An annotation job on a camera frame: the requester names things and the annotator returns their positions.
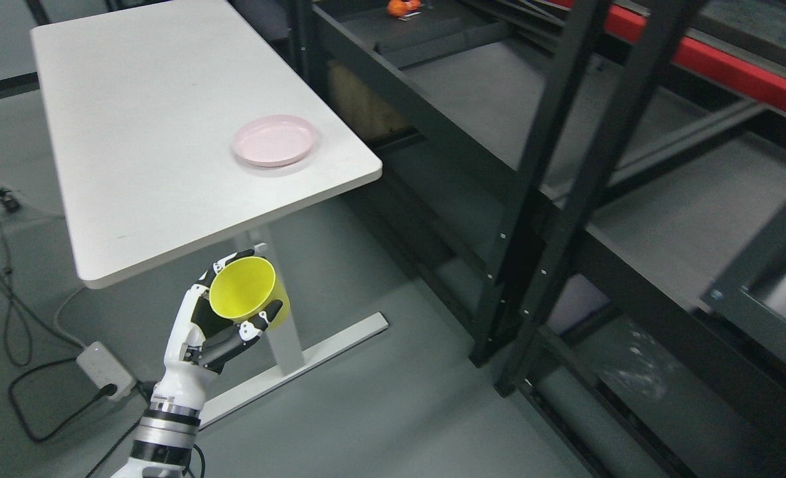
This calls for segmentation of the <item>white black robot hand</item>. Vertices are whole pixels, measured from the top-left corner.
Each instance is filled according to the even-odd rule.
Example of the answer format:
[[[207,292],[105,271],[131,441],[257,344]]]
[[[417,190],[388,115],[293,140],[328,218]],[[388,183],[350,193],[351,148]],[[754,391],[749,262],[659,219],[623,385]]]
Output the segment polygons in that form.
[[[154,387],[148,408],[187,406],[201,412],[210,383],[226,363],[278,329],[270,326],[268,312],[277,313],[280,301],[241,323],[219,317],[210,306],[215,276],[238,258],[253,256],[266,258],[255,248],[230,254],[211,264],[187,290],[163,354],[165,374]]]

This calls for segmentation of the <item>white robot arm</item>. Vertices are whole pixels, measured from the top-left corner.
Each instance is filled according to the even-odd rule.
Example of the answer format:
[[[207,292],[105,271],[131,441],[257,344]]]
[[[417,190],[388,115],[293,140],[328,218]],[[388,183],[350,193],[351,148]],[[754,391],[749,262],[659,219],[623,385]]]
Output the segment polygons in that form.
[[[200,429],[200,411],[148,408],[134,429],[127,461],[114,477],[183,477]]]

